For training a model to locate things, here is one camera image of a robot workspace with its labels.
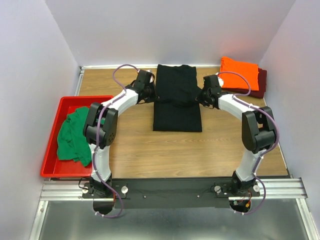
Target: white enclosure wall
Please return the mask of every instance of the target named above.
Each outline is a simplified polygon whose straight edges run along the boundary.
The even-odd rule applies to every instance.
[[[268,70],[266,102],[279,124],[289,171],[302,177],[312,216],[320,229],[318,0],[296,0],[260,66]]]
[[[23,240],[59,99],[74,93],[79,68],[43,0],[1,1],[0,29],[0,239]]]
[[[259,62],[295,0],[46,0],[81,66]]]

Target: folded orange towel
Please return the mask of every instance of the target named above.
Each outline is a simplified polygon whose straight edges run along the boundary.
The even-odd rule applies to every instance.
[[[257,64],[242,61],[234,61],[229,57],[223,56],[221,58],[220,72],[224,71],[235,72],[237,74],[242,75],[250,83],[252,91],[259,91],[259,70]],[[220,77],[224,81],[224,89],[248,89],[247,83],[237,75],[223,73],[220,75]]]

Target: maroon towel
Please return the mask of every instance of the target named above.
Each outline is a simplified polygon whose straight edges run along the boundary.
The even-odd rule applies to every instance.
[[[267,71],[263,70],[261,68],[258,68],[258,85],[259,85],[259,91],[251,91],[250,95],[251,97],[263,99],[265,92],[266,92],[266,86],[267,86]],[[222,88],[227,91],[235,92],[238,94],[245,94],[248,92],[247,89],[241,89],[241,88]]]

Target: wooden tabletop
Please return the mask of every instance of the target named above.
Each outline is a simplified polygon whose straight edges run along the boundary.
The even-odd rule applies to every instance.
[[[197,81],[215,74],[218,68],[198,68]],[[113,95],[122,89],[112,79],[113,69],[86,69],[80,96]],[[133,69],[120,69],[117,79],[125,86],[136,79]],[[263,99],[242,97],[264,106]],[[241,122],[231,114],[200,106],[202,132],[153,131],[153,103],[135,105],[118,119],[117,133],[110,147],[113,178],[176,178],[231,176],[239,166],[244,146]],[[287,175],[280,148],[266,154],[260,176]]]

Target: red plastic bin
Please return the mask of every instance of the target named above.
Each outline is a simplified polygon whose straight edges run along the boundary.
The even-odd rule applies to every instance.
[[[94,102],[102,103],[113,96],[65,96],[61,98],[55,115],[48,145],[46,147],[40,175],[44,178],[75,178],[89,177],[92,172],[92,164],[84,167],[80,161],[59,160],[57,156],[57,137],[62,123],[67,115],[74,113],[77,108],[90,107]]]

